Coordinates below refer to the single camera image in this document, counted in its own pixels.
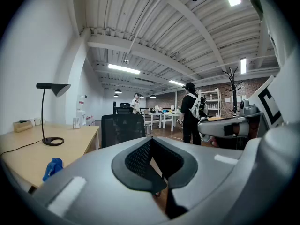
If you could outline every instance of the lamp shade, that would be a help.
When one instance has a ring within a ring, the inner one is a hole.
[[[58,83],[37,83],[38,89],[51,89],[56,97],[63,95],[69,88],[70,84],[58,84]]]

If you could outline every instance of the backpack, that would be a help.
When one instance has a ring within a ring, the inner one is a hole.
[[[191,96],[192,98],[196,98],[196,101],[194,102],[193,107],[190,108],[189,110],[191,111],[192,115],[195,118],[197,118],[198,120],[200,120],[199,108],[200,108],[200,104],[201,104],[201,96],[198,95],[198,97],[196,97],[192,93],[189,93],[188,96]]]

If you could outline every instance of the coat rack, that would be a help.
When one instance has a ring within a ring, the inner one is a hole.
[[[232,93],[233,93],[233,110],[229,109],[229,111],[233,112],[233,115],[236,116],[236,112],[238,111],[237,110],[237,102],[236,102],[236,91],[241,89],[241,88],[236,89],[236,87],[239,86],[244,81],[241,81],[238,84],[235,84],[234,83],[234,74],[235,74],[235,71],[238,69],[238,67],[236,67],[234,72],[231,70],[231,67],[229,67],[229,69],[230,69],[230,74],[228,72],[225,72],[225,71],[223,71],[223,72],[227,73],[229,75],[229,80],[231,82],[231,85],[227,84],[227,86],[231,87],[231,89],[226,89],[226,90],[227,91],[232,91]]]

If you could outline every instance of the desk lamp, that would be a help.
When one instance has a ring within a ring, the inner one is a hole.
[[[49,145],[49,146],[59,146],[64,143],[64,139],[61,137],[46,137],[44,135],[44,125],[43,125],[43,106],[44,106],[44,95],[46,89],[51,89],[52,92],[55,94],[56,97],[60,97],[63,95],[69,88],[71,87],[70,84],[55,84],[55,83],[37,83],[38,89],[44,89],[43,92],[43,99],[42,99],[42,132],[43,132],[43,144]],[[52,143],[54,140],[61,140],[60,143]]]

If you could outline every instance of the trash bin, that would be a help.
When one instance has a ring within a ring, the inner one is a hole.
[[[145,133],[151,134],[152,133],[152,127],[150,124],[145,125]]]

